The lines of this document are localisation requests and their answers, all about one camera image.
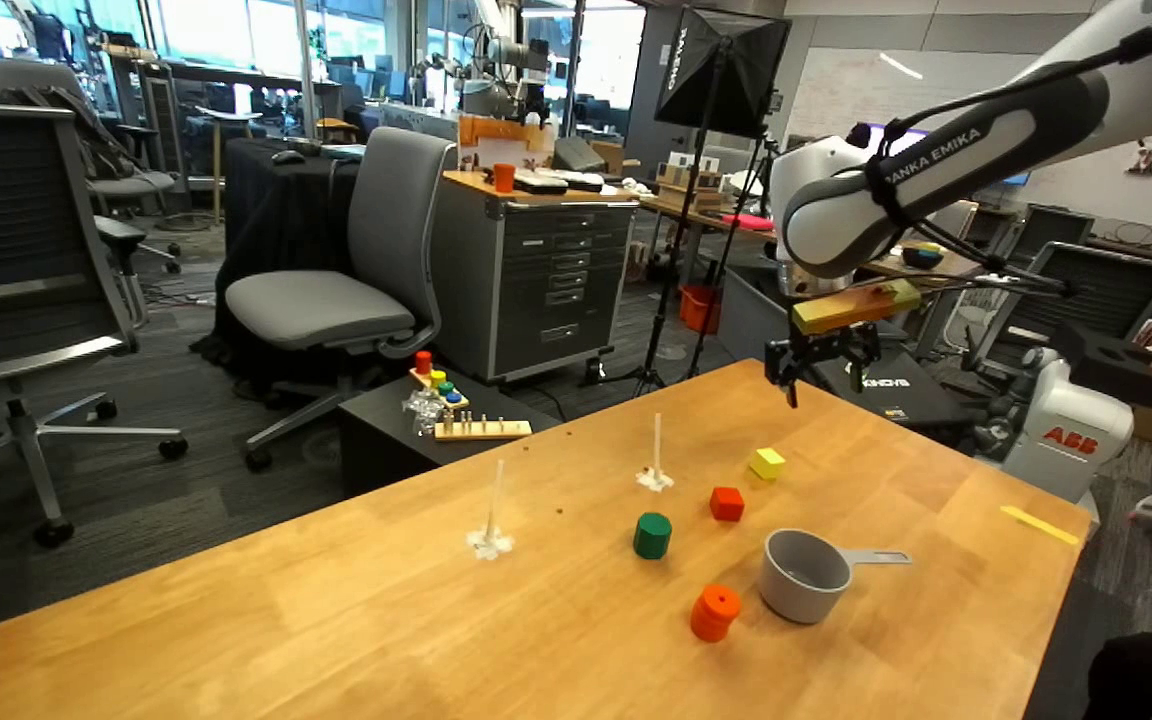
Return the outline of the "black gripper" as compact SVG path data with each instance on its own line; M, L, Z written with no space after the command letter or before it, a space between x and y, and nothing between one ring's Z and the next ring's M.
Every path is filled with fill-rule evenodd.
M881 357L881 335L872 327L843 327L829 335L789 330L762 344L762 380L782 389L789 406L799 406L799 380L824 358L860 358Z

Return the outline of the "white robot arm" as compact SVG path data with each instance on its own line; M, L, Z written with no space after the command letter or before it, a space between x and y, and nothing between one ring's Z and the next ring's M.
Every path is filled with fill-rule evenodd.
M887 120L876 153L810 140L774 154L774 240L795 269L848 274L952 200L1148 136L1152 0L1108 0L1008 83Z

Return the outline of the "white ABB robot base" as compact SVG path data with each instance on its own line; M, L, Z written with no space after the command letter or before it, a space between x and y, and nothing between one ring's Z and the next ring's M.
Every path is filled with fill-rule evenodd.
M1082 499L1096 472L1131 438L1131 406L1070 380L1050 350L1035 350L1035 380L1005 468L1059 499Z

